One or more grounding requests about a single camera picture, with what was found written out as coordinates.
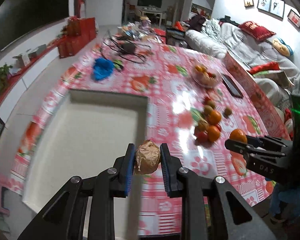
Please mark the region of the right hand blue glove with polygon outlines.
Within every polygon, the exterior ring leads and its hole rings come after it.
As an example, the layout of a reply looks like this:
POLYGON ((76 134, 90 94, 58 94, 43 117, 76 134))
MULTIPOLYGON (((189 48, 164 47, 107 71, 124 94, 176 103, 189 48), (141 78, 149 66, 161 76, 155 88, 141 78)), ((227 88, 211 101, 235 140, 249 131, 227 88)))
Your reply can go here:
POLYGON ((300 186, 287 188, 276 183, 271 194, 269 214, 272 224, 295 222, 300 217, 300 186))

